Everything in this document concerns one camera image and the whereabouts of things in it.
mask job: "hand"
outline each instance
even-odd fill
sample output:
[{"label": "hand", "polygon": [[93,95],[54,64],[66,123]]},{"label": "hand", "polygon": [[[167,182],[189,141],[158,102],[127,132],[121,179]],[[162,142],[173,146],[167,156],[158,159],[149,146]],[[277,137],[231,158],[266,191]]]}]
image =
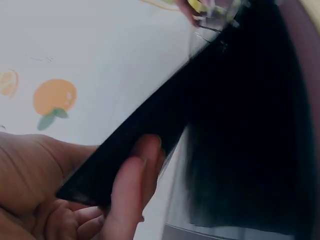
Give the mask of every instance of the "hand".
[{"label": "hand", "polygon": [[[198,0],[200,3],[210,6],[210,2],[212,0]],[[188,0],[174,0],[175,4],[179,7],[180,11],[188,18],[190,23],[193,26],[198,26],[197,21],[194,17],[200,17],[203,16],[203,14],[197,12],[188,2]],[[216,6],[227,8],[233,0],[214,0],[213,1]]]},{"label": "hand", "polygon": [[187,17],[193,26],[197,26],[198,23],[194,16],[201,16],[188,2],[188,0],[174,0],[175,4],[179,7],[180,11]]},{"label": "hand", "polygon": [[156,189],[164,151],[145,135],[113,183],[111,208],[55,198],[55,192],[96,146],[44,135],[0,133],[0,239],[132,240]]}]

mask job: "fingernail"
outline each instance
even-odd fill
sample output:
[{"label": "fingernail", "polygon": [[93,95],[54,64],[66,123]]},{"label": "fingernail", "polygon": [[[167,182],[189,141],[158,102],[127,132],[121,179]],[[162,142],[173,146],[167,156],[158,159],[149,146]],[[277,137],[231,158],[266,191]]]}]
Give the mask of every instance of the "fingernail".
[{"label": "fingernail", "polygon": [[145,169],[147,166],[148,159],[144,156],[141,156],[140,158],[143,160],[143,169]]},{"label": "fingernail", "polygon": [[161,148],[161,146],[162,146],[162,140],[161,140],[161,137],[157,135],[157,138],[159,139],[159,148]]}]

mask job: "orange fruit print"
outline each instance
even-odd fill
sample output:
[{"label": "orange fruit print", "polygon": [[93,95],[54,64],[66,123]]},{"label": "orange fruit print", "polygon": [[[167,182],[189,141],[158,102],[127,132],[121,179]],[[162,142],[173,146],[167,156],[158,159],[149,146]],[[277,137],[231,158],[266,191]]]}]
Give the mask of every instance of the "orange fruit print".
[{"label": "orange fruit print", "polygon": [[0,72],[0,94],[12,98],[16,93],[19,83],[19,76],[13,69],[6,72]]},{"label": "orange fruit print", "polygon": [[42,115],[37,129],[47,129],[56,118],[68,118],[67,111],[75,104],[77,89],[64,79],[51,79],[42,83],[33,94],[33,107]]}]

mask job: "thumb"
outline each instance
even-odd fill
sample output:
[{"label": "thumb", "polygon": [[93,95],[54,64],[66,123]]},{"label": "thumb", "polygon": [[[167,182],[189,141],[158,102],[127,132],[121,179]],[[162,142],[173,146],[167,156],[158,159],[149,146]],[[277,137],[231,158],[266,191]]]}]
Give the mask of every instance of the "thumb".
[{"label": "thumb", "polygon": [[96,149],[44,135],[8,133],[0,134],[0,146],[0,206],[17,216],[52,197],[64,178]]}]

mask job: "finger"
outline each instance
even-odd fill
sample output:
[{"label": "finger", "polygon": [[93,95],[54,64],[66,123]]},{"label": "finger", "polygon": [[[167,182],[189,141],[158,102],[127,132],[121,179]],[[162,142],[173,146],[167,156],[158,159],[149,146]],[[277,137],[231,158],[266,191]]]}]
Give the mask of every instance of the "finger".
[{"label": "finger", "polygon": [[142,216],[142,181],[145,161],[129,158],[116,175],[111,209],[94,240],[132,240]]},{"label": "finger", "polygon": [[91,206],[74,211],[73,214],[79,226],[81,226],[86,222],[103,215],[104,212],[97,206]]},{"label": "finger", "polygon": [[96,218],[93,218],[87,221],[77,229],[76,231],[78,236],[77,240],[92,239],[101,231],[104,223],[105,223],[104,215],[100,215]]},{"label": "finger", "polygon": [[178,5],[180,11],[186,16],[193,26],[197,26],[197,21],[194,19],[194,16],[200,16],[200,14],[190,5],[188,1]]},{"label": "finger", "polygon": [[98,148],[98,146],[95,145],[79,145],[59,141],[48,136],[42,137],[46,138],[45,141],[43,141],[44,147],[48,150],[54,150],[51,151],[52,155],[60,166],[64,179],[77,169]]},{"label": "finger", "polygon": [[81,203],[77,203],[77,202],[69,202],[69,206],[68,208],[71,210],[71,211],[77,211],[77,210],[80,210],[80,209],[86,209],[86,208],[89,208],[90,206],[88,205],[84,205],[84,204],[81,204]]},{"label": "finger", "polygon": [[161,168],[164,164],[164,161],[166,159],[166,151],[162,148],[159,156],[158,156],[158,161],[156,162],[155,165],[155,177],[158,178],[158,175],[160,174]]},{"label": "finger", "polygon": [[78,223],[73,212],[67,208],[67,205],[61,205],[47,219],[45,239],[77,239],[77,229]]},{"label": "finger", "polygon": [[160,138],[150,134],[141,137],[133,147],[132,155],[146,160],[142,183],[143,207],[147,205],[156,190],[156,166],[160,151]]}]

